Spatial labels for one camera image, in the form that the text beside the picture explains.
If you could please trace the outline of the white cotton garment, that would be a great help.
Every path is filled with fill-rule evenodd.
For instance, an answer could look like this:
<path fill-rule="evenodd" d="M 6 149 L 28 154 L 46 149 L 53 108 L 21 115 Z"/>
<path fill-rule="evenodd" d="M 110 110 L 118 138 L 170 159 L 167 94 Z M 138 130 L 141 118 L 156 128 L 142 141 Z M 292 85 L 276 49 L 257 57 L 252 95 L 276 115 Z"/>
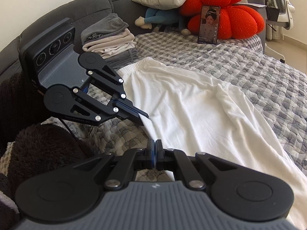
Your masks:
<path fill-rule="evenodd" d="M 119 69 L 126 96 L 147 113 L 147 135 L 192 156 L 205 152 L 278 177 L 294 192 L 288 220 L 306 229 L 306 176 L 236 86 L 145 58 Z"/>

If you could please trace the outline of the folded beige garment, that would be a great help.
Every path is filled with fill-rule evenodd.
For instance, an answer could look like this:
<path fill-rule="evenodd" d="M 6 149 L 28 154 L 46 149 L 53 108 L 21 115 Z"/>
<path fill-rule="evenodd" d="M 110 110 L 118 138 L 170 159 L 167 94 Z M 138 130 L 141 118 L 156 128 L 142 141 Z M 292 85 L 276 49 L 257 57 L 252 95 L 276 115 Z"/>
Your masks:
<path fill-rule="evenodd" d="M 98 53 L 103 59 L 108 59 L 135 48 L 134 39 L 135 36 L 128 29 L 125 29 L 117 35 L 87 42 L 83 45 L 82 50 Z"/>

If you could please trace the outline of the folded dark grey bottom garment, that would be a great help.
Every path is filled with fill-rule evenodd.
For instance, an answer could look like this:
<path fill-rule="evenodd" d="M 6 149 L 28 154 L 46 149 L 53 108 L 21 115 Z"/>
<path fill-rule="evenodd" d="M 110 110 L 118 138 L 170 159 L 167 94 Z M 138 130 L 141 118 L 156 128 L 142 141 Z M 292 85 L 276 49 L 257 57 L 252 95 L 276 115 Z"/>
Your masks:
<path fill-rule="evenodd" d="M 126 65 L 129 65 L 139 58 L 138 51 L 133 48 L 127 51 L 124 51 L 116 56 L 105 59 L 105 61 L 115 70 L 118 70 Z"/>

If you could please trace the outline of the dark grey upholstered headboard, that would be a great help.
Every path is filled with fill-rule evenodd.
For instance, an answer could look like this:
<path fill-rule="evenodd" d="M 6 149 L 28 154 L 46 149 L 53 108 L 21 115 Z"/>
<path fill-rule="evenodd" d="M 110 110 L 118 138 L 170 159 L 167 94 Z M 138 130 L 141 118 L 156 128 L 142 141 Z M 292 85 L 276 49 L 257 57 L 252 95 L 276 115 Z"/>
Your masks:
<path fill-rule="evenodd" d="M 130 32 L 135 36 L 149 33 L 150 30 L 138 28 L 134 24 L 134 21 L 143 16 L 146 10 L 147 7 L 132 0 L 74 0 L 61 5 L 37 19 L 1 51 L 1 81 L 21 72 L 19 50 L 29 40 L 64 18 L 70 18 L 75 27 L 74 50 L 81 53 L 81 32 L 110 12 L 116 13 L 128 23 Z"/>

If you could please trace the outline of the blue plush doll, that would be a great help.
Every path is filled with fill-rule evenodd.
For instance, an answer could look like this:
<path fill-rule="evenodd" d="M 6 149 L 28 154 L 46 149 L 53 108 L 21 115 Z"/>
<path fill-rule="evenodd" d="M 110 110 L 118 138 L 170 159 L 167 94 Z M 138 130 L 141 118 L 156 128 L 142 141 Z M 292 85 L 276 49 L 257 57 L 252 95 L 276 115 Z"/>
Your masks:
<path fill-rule="evenodd" d="M 156 27 L 154 32 L 158 32 L 163 25 L 173 25 L 178 23 L 178 30 L 182 35 L 191 35 L 191 31 L 185 26 L 185 20 L 176 9 L 160 10 L 155 8 L 147 8 L 145 16 L 140 16 L 134 24 L 142 29 L 152 29 L 153 24 Z"/>

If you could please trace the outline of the grey checkered quilted bedspread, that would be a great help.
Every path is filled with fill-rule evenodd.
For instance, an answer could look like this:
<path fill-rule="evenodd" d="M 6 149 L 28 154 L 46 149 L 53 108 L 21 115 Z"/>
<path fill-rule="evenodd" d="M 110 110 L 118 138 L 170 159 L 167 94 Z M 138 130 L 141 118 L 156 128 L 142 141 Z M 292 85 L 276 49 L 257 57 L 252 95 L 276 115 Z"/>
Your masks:
<path fill-rule="evenodd" d="M 195 36 L 156 32 L 137 35 L 135 43 L 137 61 L 151 57 L 238 87 L 268 122 L 289 158 L 306 172 L 306 75 L 264 55 L 258 36 L 206 45 L 198 44 Z"/>

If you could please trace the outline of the smartphone showing video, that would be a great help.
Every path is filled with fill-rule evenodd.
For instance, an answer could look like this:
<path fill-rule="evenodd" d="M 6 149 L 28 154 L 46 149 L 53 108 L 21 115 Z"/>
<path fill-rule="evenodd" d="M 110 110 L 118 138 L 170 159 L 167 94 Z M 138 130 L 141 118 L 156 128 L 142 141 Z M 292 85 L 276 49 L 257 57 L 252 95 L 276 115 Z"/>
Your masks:
<path fill-rule="evenodd" d="M 216 44 L 218 39 L 218 27 L 220 7 L 202 6 L 198 44 Z"/>

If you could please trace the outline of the red flower-shaped plush cushion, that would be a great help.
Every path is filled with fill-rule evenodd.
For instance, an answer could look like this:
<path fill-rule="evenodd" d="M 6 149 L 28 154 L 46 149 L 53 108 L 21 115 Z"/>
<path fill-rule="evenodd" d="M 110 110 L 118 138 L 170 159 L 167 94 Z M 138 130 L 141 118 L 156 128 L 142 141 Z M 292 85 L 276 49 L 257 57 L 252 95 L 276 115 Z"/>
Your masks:
<path fill-rule="evenodd" d="M 248 39 L 257 34 L 257 12 L 245 5 L 241 0 L 186 0 L 179 12 L 189 18 L 188 30 L 192 35 L 199 33 L 202 6 L 220 7 L 218 39 Z"/>

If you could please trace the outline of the grey bed footboard panel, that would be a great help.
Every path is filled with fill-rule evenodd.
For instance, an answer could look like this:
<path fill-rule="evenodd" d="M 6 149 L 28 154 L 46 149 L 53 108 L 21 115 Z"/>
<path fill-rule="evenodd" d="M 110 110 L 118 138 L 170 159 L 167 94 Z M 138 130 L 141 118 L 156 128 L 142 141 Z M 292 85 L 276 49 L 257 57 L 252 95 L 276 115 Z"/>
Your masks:
<path fill-rule="evenodd" d="M 263 53 L 265 52 L 265 39 L 266 39 L 266 6 L 261 4 L 246 4 L 247 7 L 257 12 L 256 22 L 258 24 L 257 35 L 260 37 Z"/>

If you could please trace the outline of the white mesh office chair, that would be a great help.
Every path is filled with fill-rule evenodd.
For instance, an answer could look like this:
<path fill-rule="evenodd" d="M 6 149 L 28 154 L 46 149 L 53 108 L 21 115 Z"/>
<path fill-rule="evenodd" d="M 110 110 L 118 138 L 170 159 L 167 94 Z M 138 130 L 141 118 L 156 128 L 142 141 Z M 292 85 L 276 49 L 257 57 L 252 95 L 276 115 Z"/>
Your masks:
<path fill-rule="evenodd" d="M 290 30 L 294 26 L 295 7 L 289 0 L 243 0 L 248 6 L 256 9 L 264 18 L 265 27 L 273 31 L 277 26 Z"/>

